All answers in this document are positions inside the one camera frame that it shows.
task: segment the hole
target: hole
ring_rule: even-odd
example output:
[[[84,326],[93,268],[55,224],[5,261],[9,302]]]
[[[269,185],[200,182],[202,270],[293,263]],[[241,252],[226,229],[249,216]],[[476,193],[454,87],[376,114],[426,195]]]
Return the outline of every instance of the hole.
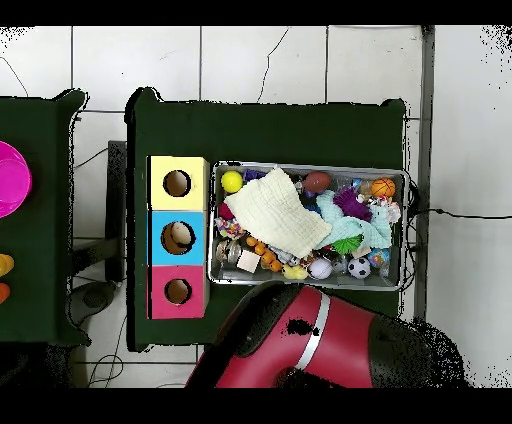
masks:
[[[185,171],[171,171],[164,177],[164,190],[169,196],[184,197],[191,187],[192,180]]]
[[[160,241],[166,252],[171,255],[184,255],[192,249],[196,236],[190,225],[175,221],[164,227]]]
[[[165,297],[174,305],[183,305],[192,294],[192,287],[181,278],[175,278],[165,285]]]

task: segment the white towel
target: white towel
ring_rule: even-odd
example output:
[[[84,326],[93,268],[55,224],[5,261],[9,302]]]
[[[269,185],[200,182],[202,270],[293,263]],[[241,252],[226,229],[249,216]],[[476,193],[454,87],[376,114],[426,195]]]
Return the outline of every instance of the white towel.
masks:
[[[225,200],[238,223],[258,240],[303,258],[332,229],[302,206],[290,177],[278,167]]]

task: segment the orange object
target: orange object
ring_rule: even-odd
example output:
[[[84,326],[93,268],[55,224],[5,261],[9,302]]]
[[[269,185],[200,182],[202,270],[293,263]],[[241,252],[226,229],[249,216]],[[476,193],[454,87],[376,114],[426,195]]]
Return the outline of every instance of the orange object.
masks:
[[[257,255],[263,255],[265,253],[265,245],[263,243],[258,243],[254,248],[254,253]]]
[[[279,261],[274,261],[270,264],[270,269],[274,272],[279,272],[283,269],[283,265]]]
[[[267,264],[271,264],[276,260],[276,255],[274,255],[274,253],[267,249],[266,252],[261,257],[261,260]]]
[[[395,194],[395,183],[389,178],[379,178],[372,184],[372,195],[391,197]]]
[[[9,295],[11,294],[11,289],[5,283],[0,283],[0,304],[4,303]]]
[[[247,237],[247,240],[245,240],[245,242],[247,243],[247,246],[256,246],[259,242],[258,240],[256,240],[254,237]]]
[[[0,277],[14,268],[14,259],[9,255],[0,254]]]

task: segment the magenta bowl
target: magenta bowl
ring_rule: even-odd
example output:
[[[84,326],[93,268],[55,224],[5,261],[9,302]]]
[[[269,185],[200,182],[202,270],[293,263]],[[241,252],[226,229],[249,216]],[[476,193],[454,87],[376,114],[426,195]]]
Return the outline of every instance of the magenta bowl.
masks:
[[[0,141],[0,218],[18,209],[31,188],[27,162],[14,147]]]

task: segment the dark green table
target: dark green table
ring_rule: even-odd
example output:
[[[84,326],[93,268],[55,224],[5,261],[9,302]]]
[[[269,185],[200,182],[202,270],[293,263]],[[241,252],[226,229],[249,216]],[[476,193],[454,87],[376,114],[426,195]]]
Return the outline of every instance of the dark green table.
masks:
[[[85,93],[55,99],[0,97],[0,140],[25,157],[32,191],[13,214],[0,219],[0,253],[15,267],[0,281],[11,287],[0,305],[0,342],[87,343],[67,318],[71,275],[70,123]]]
[[[128,345],[211,343],[249,286],[211,285],[203,319],[146,319],[146,157],[402,169],[401,100],[381,106],[315,106],[163,102],[138,89],[126,107],[128,124]],[[391,316],[398,292],[332,290],[336,296]]]

